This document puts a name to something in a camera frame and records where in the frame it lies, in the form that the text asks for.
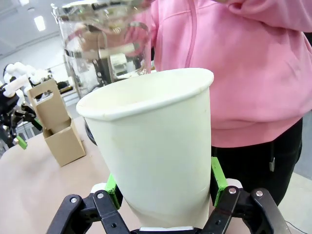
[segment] black pants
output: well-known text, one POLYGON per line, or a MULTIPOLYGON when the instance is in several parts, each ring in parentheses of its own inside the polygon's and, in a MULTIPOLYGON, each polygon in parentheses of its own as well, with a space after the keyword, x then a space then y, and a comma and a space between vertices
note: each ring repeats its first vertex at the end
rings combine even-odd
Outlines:
POLYGON ((310 44, 312 45, 312 33, 304 33, 308 39, 308 41, 310 42, 310 44))
POLYGON ((302 119, 272 142, 238 148, 212 148, 226 178, 238 179, 245 191, 265 188, 282 201, 302 148, 302 119), (275 169, 269 167, 275 157, 275 169))

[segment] cardboard box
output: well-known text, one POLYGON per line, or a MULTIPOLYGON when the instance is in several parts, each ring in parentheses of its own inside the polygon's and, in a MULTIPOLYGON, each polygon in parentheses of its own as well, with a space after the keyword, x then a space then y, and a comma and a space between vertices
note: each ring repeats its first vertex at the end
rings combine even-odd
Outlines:
POLYGON ((28 97, 43 126, 43 137, 62 167, 86 155, 74 121, 68 115, 55 80, 48 80, 28 91, 28 97), (52 92, 37 102, 36 96, 52 92))
POLYGON ((59 126, 68 121, 70 117, 54 79, 45 81, 29 90, 28 97, 45 129, 51 130, 55 128, 53 132, 56 133, 64 128, 59 126), (37 102, 36 96, 46 92, 52 92, 52 94, 37 102))
POLYGON ((74 121, 70 118, 65 124, 67 127, 56 134, 43 130, 45 142, 61 167, 86 155, 74 121))

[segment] drawstring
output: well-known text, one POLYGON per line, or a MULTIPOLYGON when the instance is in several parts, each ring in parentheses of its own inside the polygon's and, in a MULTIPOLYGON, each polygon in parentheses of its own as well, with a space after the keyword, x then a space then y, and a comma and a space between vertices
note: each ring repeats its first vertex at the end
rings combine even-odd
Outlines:
POLYGON ((269 169, 271 172, 275 170, 275 157, 274 157, 274 141, 270 143, 270 162, 269 169))

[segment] black cable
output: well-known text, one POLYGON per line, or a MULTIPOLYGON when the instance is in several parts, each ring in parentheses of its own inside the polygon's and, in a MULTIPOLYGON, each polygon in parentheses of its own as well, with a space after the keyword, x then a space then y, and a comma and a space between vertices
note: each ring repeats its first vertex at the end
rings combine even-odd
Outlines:
POLYGON ((23 127, 24 127, 24 130, 25 130, 25 133, 26 133, 27 138, 30 139, 30 138, 29 138, 29 135, 28 135, 27 132, 26 132, 25 122, 24 122, 24 121, 23 121, 23 127))
POLYGON ((289 223, 290 225, 292 225, 295 229, 297 229, 298 231, 302 232, 303 234, 308 234, 308 233, 305 233, 303 232, 302 230, 300 230, 299 228, 295 227, 292 223, 288 222, 288 221, 285 221, 286 223, 289 223))
POLYGON ((84 127, 85 127, 85 130, 86 130, 88 138, 92 141, 93 144, 97 145, 97 143, 94 140, 94 137, 93 137, 93 135, 92 135, 92 133, 91 133, 91 131, 90 131, 90 129, 89 129, 89 127, 88 127, 86 122, 84 123, 84 127))

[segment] ceiling light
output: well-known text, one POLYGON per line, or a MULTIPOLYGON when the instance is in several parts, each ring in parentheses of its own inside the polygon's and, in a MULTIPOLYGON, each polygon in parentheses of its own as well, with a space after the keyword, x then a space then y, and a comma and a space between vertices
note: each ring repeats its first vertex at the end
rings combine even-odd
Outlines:
POLYGON ((22 6, 27 5, 29 3, 29 0, 19 0, 20 4, 22 6))
POLYGON ((34 21, 36 23, 36 26, 37 26, 39 32, 45 30, 45 23, 44 23, 42 16, 38 16, 38 17, 34 18, 34 21))

